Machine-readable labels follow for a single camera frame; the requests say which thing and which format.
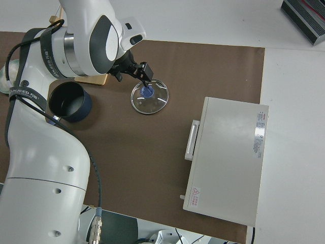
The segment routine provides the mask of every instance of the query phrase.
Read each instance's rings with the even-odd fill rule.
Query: blue cap
[[[144,86],[144,87],[142,87],[140,94],[144,98],[151,98],[154,94],[154,89],[152,88],[151,85],[149,85],[147,87]]]

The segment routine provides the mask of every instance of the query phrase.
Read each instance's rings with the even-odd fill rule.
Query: white tabletop
[[[111,3],[118,18],[136,16],[150,40],[267,48],[261,104],[270,114],[255,243],[322,243],[325,42],[312,46],[280,11],[281,0]],[[46,26],[57,7],[55,1],[6,1],[0,31]]]

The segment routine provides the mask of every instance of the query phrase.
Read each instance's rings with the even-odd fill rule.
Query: black cable
[[[204,237],[204,235],[201,236],[200,238],[196,239],[195,241],[193,241],[191,244],[194,244],[195,242],[197,242],[198,240],[200,240],[200,239],[203,238],[203,237]]]
[[[83,214],[84,212],[87,212],[89,210],[91,210],[91,207],[86,206],[85,209],[80,212],[80,214]]]
[[[149,242],[150,239],[146,239],[146,238],[140,238],[140,239],[137,239],[134,244],[141,244],[141,243],[144,243],[144,242]]]
[[[254,244],[254,239],[255,239],[255,227],[253,227],[252,241],[250,242],[250,244]]]
[[[16,99],[18,99],[20,102],[22,102],[23,104],[25,104],[26,106],[28,106],[29,108],[31,108],[32,110],[40,113],[41,115],[43,115],[44,117],[48,118],[49,120],[53,121],[56,125],[60,126],[64,131],[66,131],[67,133],[69,133],[70,135],[74,136],[78,141],[79,138],[77,137],[77,135],[75,135],[73,133],[73,131],[71,131],[68,127],[66,127],[64,124],[62,124],[61,122],[57,121],[56,119],[54,119],[53,117],[49,116],[48,114],[46,114],[45,112],[43,112],[42,110],[38,109],[37,107],[34,107],[32,104],[26,102],[21,96],[16,96]],[[98,183],[98,194],[99,194],[99,199],[98,199],[98,207],[102,207],[102,180],[101,180],[101,176],[98,170],[98,166],[96,164],[95,159],[92,157],[91,153],[89,152],[89,150],[87,149],[87,147],[83,144],[83,146],[85,147],[90,161],[93,165],[93,168],[95,170],[96,176],[97,176],[97,183]]]
[[[57,25],[57,26],[54,27],[54,28],[52,29],[52,31],[51,31],[52,34],[53,34],[53,33],[57,32],[57,31],[58,31],[58,30],[63,26],[63,24],[64,24],[64,20],[63,20],[63,19],[60,19],[60,20],[54,22],[53,24],[50,24],[50,25],[48,26],[48,28],[52,28],[52,27],[54,27],[54,26]],[[9,78],[9,62],[10,62],[11,57],[12,57],[12,55],[14,54],[14,52],[15,52],[19,47],[21,47],[21,46],[24,46],[24,45],[30,45],[30,44],[32,44],[32,43],[34,43],[34,42],[38,42],[39,40],[40,40],[40,37],[36,37],[36,38],[34,38],[34,39],[32,39],[32,40],[25,41],[25,42],[21,42],[21,43],[17,44],[16,46],[14,46],[14,47],[10,50],[10,52],[9,52],[9,54],[8,54],[8,56],[7,56],[7,59],[6,59],[6,64],[5,64],[6,80],[10,80],[10,78]]]
[[[181,236],[179,235],[179,233],[178,233],[178,231],[177,231],[177,229],[176,229],[176,228],[175,228],[175,230],[176,230],[176,233],[178,234],[179,240],[180,240],[180,241],[181,241],[181,243],[183,244],[182,238],[181,238]]]

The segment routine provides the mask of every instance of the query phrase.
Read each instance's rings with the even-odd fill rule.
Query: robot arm
[[[129,51],[145,38],[139,23],[118,21],[108,0],[60,3],[68,27],[53,34],[48,29],[28,32],[28,38],[40,41],[23,47],[16,86],[27,85],[47,98],[49,85],[62,77],[111,73],[121,80],[126,73],[151,80],[148,65],[137,65]],[[0,197],[1,241],[80,243],[77,227],[89,176],[88,153],[21,99],[11,101],[7,120],[10,167]]]
[[[72,45],[65,42],[64,50],[69,66],[77,75],[108,73],[116,59],[146,37],[134,18],[117,20],[108,0],[60,0],[60,3],[68,18],[65,39],[73,39]]]

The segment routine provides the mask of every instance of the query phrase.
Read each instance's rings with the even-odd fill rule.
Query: white box
[[[205,98],[185,210],[255,226],[268,111]]]

